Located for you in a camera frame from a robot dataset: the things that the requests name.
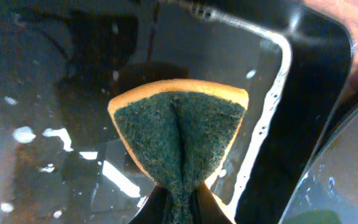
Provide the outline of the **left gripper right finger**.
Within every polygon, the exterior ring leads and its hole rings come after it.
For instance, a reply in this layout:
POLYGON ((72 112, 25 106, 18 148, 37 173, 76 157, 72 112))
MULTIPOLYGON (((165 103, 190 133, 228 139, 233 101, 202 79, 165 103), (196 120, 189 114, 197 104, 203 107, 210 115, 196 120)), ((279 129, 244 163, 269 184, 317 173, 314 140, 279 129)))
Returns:
POLYGON ((194 224, 231 224, 232 222, 220 209, 206 184, 193 191, 194 224))

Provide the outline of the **orange green scrub sponge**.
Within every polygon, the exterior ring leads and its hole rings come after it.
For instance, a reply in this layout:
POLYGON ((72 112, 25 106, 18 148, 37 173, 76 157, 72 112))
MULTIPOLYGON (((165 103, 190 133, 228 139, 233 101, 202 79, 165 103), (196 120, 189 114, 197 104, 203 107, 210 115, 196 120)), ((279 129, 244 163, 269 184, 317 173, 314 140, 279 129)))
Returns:
POLYGON ((194 79, 160 80, 110 100, 129 155, 168 192, 164 223, 196 222, 191 196, 222 167, 248 102, 242 88, 194 79))

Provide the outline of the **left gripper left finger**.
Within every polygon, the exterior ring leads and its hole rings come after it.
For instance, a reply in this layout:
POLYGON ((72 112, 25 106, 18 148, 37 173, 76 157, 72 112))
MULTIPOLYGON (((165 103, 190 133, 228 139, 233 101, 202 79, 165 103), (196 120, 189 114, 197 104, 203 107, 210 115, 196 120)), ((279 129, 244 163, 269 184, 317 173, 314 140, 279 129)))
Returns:
POLYGON ((156 186, 129 224, 166 224, 169 209, 169 191, 156 186))

